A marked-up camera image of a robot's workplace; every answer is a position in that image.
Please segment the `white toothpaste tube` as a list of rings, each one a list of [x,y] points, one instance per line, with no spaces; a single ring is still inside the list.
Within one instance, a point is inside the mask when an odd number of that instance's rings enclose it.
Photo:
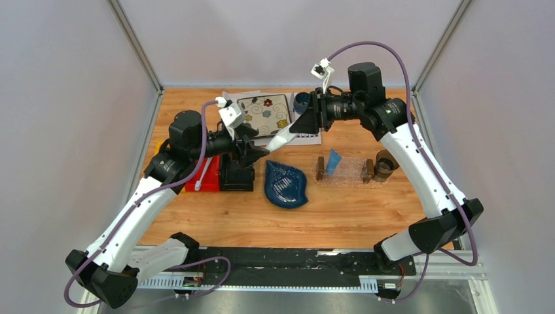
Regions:
[[[296,139],[300,133],[292,132],[288,126],[279,131],[264,147],[268,152],[274,152]]]

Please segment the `blue toothpaste tube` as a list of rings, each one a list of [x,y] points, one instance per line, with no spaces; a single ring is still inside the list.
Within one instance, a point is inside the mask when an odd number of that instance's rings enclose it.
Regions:
[[[338,164],[341,162],[342,157],[334,149],[330,150],[329,159],[325,167],[325,175],[331,176],[336,171]]]

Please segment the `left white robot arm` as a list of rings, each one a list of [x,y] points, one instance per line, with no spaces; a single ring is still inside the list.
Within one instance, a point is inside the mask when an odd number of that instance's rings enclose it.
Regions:
[[[84,251],[73,249],[65,263],[76,281],[113,309],[122,307],[138,285],[164,270],[196,269],[199,243],[182,232],[163,244],[134,253],[134,247],[153,220],[193,179],[208,158],[228,154],[241,167],[251,166],[268,154],[255,146],[259,132],[247,122],[223,113],[220,129],[208,131],[197,111],[177,113],[169,125],[169,137],[150,160],[133,196],[116,219]]]

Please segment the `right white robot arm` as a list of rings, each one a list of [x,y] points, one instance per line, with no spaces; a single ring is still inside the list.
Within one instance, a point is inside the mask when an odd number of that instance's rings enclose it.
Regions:
[[[377,65],[372,62],[351,65],[348,79],[349,92],[327,94],[323,88],[310,92],[308,108],[289,131],[313,134],[329,130],[336,120],[358,119],[392,155],[394,165],[404,171],[419,197],[425,218],[375,245],[374,267],[389,274],[403,258],[416,253],[431,254],[468,234],[484,208],[478,199],[467,198],[441,170],[406,103],[386,96]]]

